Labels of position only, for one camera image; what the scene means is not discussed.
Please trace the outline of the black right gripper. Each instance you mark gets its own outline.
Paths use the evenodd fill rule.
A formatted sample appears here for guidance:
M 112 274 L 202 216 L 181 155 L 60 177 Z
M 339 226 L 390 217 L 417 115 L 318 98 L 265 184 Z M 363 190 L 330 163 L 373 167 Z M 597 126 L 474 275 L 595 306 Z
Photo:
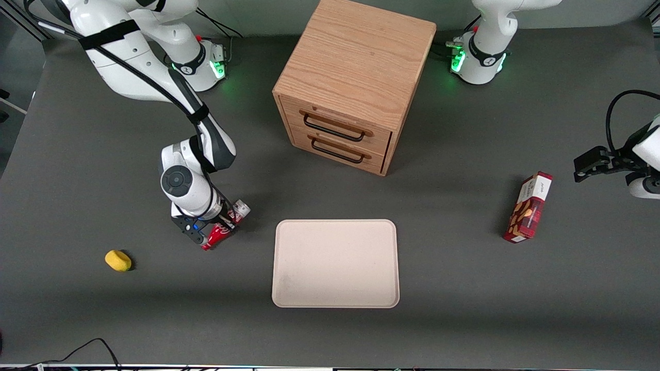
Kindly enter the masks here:
M 233 210 L 228 210 L 227 201 L 223 197 L 217 199 L 217 204 L 205 215 L 205 223 L 208 225 L 221 225 L 228 229 L 236 227 L 238 219 Z

